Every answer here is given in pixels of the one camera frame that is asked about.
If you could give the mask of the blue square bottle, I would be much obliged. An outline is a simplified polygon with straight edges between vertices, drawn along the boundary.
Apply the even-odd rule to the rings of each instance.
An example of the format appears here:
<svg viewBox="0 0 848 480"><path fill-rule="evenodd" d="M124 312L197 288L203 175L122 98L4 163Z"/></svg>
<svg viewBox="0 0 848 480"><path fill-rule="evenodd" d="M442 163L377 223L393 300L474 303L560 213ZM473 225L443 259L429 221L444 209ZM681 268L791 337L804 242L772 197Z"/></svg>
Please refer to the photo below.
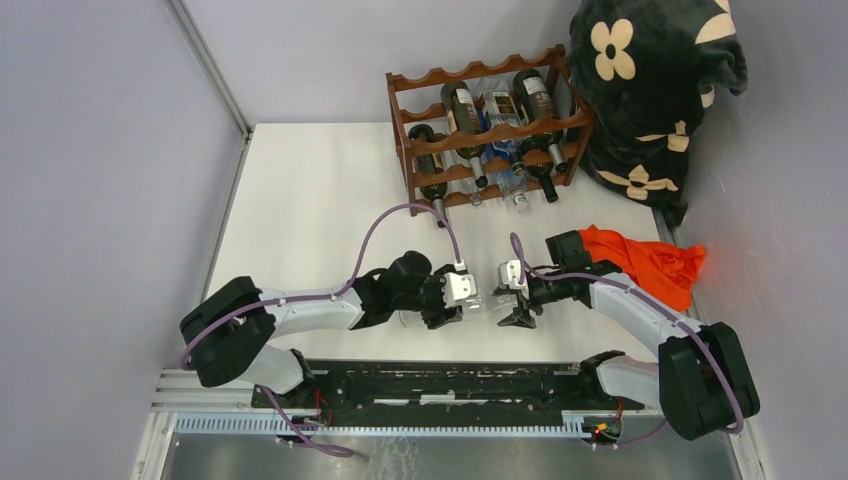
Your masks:
<svg viewBox="0 0 848 480"><path fill-rule="evenodd" d="M521 126L517 115L496 113L494 107L485 107L481 116L486 130L499 124ZM486 147L486 153L490 160L502 159L508 164L506 169L494 174L503 201L515 210L526 209L529 206L529 200L526 197L527 178L524 175L524 163L518 152L517 140L490 142Z"/></svg>

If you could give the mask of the green wine bottle front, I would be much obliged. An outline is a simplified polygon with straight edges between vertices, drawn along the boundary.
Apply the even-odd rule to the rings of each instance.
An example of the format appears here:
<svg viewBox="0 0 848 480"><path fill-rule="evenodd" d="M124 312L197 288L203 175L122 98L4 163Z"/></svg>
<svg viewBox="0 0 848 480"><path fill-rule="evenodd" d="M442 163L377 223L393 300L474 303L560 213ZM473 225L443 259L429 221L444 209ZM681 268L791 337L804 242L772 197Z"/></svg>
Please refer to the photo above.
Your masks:
<svg viewBox="0 0 848 480"><path fill-rule="evenodd" d="M425 142L433 142L436 140L436 133L429 125L417 124L409 130L408 138L410 140L418 139ZM442 158L439 153L416 156L414 161L416 171L422 175L433 176L444 172ZM436 210L440 216L440 220L436 221L436 225L440 229L444 229L448 220L444 204L444 199L448 191L447 183L441 182L427 186L419 186L418 190L422 197L430 202L431 207Z"/></svg>

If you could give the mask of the green wine bottle white label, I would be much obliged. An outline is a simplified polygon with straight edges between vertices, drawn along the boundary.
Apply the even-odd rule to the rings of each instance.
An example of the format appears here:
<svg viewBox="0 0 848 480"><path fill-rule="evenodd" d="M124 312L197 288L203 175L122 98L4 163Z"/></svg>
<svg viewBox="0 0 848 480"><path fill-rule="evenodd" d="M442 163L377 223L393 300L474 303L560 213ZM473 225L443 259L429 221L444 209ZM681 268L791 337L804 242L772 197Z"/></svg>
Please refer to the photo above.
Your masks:
<svg viewBox="0 0 848 480"><path fill-rule="evenodd" d="M540 153L541 150L535 140L527 138L519 143L519 152L522 156L526 156L530 153ZM559 200L559 196L556 192L551 176L553 171L553 165L551 162L546 161L544 163L536 163L526 166L525 171L529 178L532 178L539 184L548 203L555 203Z"/></svg>

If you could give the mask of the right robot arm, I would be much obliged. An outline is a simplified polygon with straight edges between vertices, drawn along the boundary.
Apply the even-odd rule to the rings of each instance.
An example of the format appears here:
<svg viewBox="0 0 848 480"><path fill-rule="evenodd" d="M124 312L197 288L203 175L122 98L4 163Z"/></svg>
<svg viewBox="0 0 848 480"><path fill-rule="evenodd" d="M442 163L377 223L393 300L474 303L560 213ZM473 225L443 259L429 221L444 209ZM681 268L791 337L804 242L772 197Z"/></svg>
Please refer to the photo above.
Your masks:
<svg viewBox="0 0 848 480"><path fill-rule="evenodd" d="M686 440L715 431L741 433L761 402L736 331L674 310L615 263L591 261L578 238L575 231L547 238L555 268L543 273L526 261L520 237L510 235L515 257L499 266L494 294L513 307L499 326L533 329L546 305L578 301L615 321L656 357L650 363L608 351L584 360L577 392L585 405L634 400L660 411Z"/></svg>

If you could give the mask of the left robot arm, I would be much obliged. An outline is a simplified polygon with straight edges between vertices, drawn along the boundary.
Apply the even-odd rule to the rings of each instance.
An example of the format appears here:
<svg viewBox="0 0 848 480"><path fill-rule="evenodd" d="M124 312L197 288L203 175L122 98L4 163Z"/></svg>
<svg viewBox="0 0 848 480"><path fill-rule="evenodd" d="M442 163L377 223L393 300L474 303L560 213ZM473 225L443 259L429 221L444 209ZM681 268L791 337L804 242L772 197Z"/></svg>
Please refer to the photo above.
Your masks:
<svg viewBox="0 0 848 480"><path fill-rule="evenodd" d="M476 294L475 278L464 264L433 269L417 251L330 289L286 294L261 289L251 277L240 276L181 320L186 348L180 363L206 388L245 381L277 394L290 407L302 407L314 394L314 375L305 356L274 347L270 340L317 330L371 328L398 312L417 313L427 328L437 329L461 320L464 303Z"/></svg>

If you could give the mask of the clear bottle black cap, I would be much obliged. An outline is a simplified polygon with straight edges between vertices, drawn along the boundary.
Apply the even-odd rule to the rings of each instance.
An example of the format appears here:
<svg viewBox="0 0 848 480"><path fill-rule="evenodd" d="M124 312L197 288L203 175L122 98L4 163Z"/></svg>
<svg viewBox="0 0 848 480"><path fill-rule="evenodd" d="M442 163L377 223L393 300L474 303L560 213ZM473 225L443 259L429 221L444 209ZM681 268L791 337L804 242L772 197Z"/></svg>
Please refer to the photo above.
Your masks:
<svg viewBox="0 0 848 480"><path fill-rule="evenodd" d="M483 77L478 81L477 88L483 100L482 114L487 130L501 124L515 128L523 126L518 107L503 78ZM516 137L492 143L493 153L505 159L517 176L524 176L526 171L521 150L524 140L525 137Z"/></svg>

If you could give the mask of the small clear glass bottle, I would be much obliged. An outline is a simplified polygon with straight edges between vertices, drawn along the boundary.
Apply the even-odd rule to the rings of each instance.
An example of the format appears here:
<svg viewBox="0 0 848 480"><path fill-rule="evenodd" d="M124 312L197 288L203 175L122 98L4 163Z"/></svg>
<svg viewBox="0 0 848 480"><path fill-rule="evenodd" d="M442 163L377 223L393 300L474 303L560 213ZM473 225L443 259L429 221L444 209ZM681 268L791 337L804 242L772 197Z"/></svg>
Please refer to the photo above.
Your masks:
<svg viewBox="0 0 848 480"><path fill-rule="evenodd" d="M453 150L448 150L441 153L442 161L445 170L450 170L455 166L469 167L468 163L459 157ZM464 177L449 182L452 190L465 194L470 203L474 207L482 204L483 198L479 187L475 184L472 177Z"/></svg>

